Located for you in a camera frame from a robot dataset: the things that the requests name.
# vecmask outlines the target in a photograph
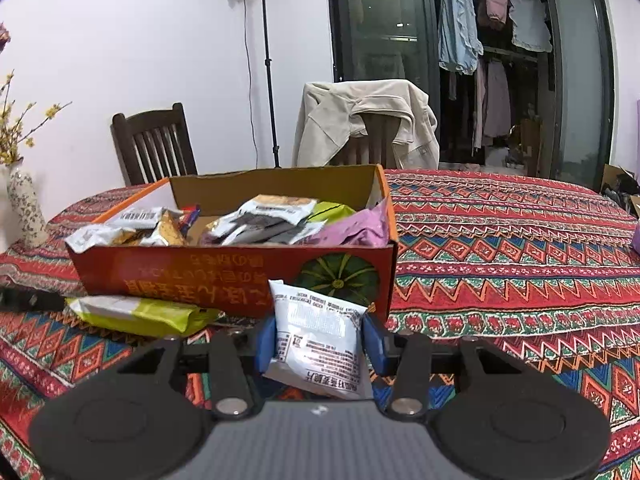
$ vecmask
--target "orange cardboard box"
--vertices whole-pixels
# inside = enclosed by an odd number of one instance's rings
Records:
[[[253,170],[160,180],[95,219],[106,222],[131,206],[183,208],[200,204],[201,216],[185,247],[93,247],[82,254],[67,248],[89,294],[125,294],[194,303],[230,316],[263,317],[273,310],[267,280],[296,284],[299,276],[321,294],[376,305],[388,316],[398,232],[388,201],[390,241],[386,247],[238,246],[197,247],[204,226],[235,211],[258,194],[317,198],[372,207],[389,196],[381,166],[325,166]]]

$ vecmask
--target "metal bolt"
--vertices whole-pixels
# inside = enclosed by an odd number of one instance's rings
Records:
[[[422,403],[411,397],[401,397],[391,403],[391,409],[400,415],[415,415],[422,410]]]
[[[227,397],[216,403],[216,409],[225,415],[241,415],[248,407],[247,403],[238,397]]]
[[[322,416],[328,411],[329,411],[329,408],[326,407],[324,404],[318,404],[314,409],[311,410],[311,413],[317,416]]]

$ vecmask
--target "table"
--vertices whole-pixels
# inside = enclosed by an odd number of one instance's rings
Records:
[[[610,449],[598,480],[640,478],[640,258],[637,221],[595,193],[561,182],[457,171],[390,170],[399,256],[387,326],[453,340],[482,335],[592,400],[609,418]],[[33,251],[0,256],[0,283],[81,294],[63,237],[135,189],[74,204]],[[188,342],[208,341],[212,328]],[[65,314],[0,314],[0,451],[24,479],[42,477],[27,428],[46,399],[130,355],[144,338]],[[392,380],[372,376],[384,404]],[[265,397],[310,394],[264,380]],[[206,374],[187,396],[208,407]],[[453,395],[433,377],[429,403]]]

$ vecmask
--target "black cable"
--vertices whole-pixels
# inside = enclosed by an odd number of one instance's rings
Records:
[[[246,67],[249,71],[249,119],[251,121],[251,138],[254,140],[255,150],[255,169],[258,169],[258,145],[255,142],[255,127],[254,127],[254,105],[251,102],[251,90],[254,84],[254,80],[251,76],[251,59],[249,58],[249,44],[246,40],[246,0],[242,0],[242,6],[244,7],[244,51],[246,52]]]

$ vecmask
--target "sliding door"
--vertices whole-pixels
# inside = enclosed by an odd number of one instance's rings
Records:
[[[335,81],[408,79],[439,112],[433,0],[330,0],[330,9]]]
[[[613,60],[604,0],[549,0],[556,62],[551,178],[600,190],[609,161]]]

